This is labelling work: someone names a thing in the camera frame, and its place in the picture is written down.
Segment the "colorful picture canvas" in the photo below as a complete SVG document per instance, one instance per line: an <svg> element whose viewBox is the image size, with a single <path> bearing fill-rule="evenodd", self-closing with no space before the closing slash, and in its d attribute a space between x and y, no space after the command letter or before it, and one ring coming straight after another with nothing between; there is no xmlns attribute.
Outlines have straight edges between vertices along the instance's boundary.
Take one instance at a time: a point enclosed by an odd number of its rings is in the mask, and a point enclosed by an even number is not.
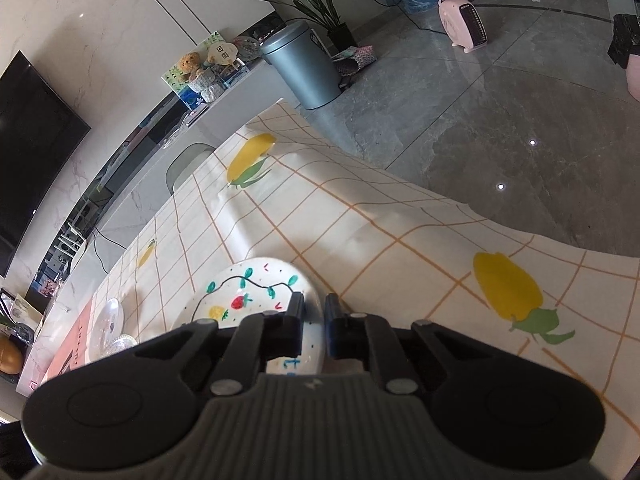
<svg viewBox="0 0 640 480"><path fill-rule="evenodd" d="M215 31L206 40L200 42L197 47L189 52L197 52L200 54L200 59L205 60L207 59L207 51L209 50L209 47L219 41L225 41L225 39L218 31ZM199 93L194 92L189 88L186 81L182 81L180 79L181 75L182 72L178 69L176 62L175 65L164 73L162 79L164 79L164 81L171 87L171 90L178 94L180 99L189 107L190 110L195 110L199 104L204 102L204 100Z"/></svg>

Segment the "space heater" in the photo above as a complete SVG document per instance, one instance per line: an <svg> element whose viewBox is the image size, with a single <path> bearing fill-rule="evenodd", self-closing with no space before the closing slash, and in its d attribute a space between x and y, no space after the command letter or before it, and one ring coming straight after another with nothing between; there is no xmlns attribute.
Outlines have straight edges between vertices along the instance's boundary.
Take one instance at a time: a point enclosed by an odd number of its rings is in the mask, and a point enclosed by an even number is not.
<svg viewBox="0 0 640 480"><path fill-rule="evenodd" d="M486 44L486 32L476 8L468 0L439 0L442 26L452 46L462 46L468 54Z"/></svg>

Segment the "black plant pot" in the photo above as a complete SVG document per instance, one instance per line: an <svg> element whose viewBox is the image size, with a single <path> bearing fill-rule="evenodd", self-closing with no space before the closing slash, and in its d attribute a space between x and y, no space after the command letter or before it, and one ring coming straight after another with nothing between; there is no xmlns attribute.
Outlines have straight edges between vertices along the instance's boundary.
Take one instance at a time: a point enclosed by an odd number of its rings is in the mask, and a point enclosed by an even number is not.
<svg viewBox="0 0 640 480"><path fill-rule="evenodd" d="M348 49L350 46L358 46L356 40L353 39L349 27L346 23L341 23L336 28L332 28L327 32L327 36L338 49L338 52Z"/></svg>

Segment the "television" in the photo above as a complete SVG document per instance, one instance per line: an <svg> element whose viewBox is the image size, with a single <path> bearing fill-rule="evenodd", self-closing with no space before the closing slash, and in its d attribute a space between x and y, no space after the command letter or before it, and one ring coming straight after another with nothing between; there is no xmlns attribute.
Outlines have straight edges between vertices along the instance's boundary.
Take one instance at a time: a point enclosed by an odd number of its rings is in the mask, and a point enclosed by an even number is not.
<svg viewBox="0 0 640 480"><path fill-rule="evenodd" d="M40 202L88 131L18 52L0 76L0 276L6 275Z"/></svg>

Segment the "white checkered tablecloth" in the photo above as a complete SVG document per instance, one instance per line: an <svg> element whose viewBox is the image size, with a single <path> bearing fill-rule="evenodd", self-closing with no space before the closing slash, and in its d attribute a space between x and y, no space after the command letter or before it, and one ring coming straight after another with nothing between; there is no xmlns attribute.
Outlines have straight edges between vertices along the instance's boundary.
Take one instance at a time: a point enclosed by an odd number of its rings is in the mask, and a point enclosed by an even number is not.
<svg viewBox="0 0 640 480"><path fill-rule="evenodd" d="M231 186L231 161L265 132L277 142L254 176L262 178ZM568 339L550 344L546 333L510 332L476 279L478 253L502 253L523 269L542 294L540 309L557 309L553 333ZM336 292L351 309L394 326L428 318L580 379L607 415L594 464L620 479L638 457L638 258L498 225L346 155L281 102L220 146L149 222L95 293L92 321L118 297L124 332L146 341L170 330L213 275L255 256L292 262L321 293Z"/></svg>

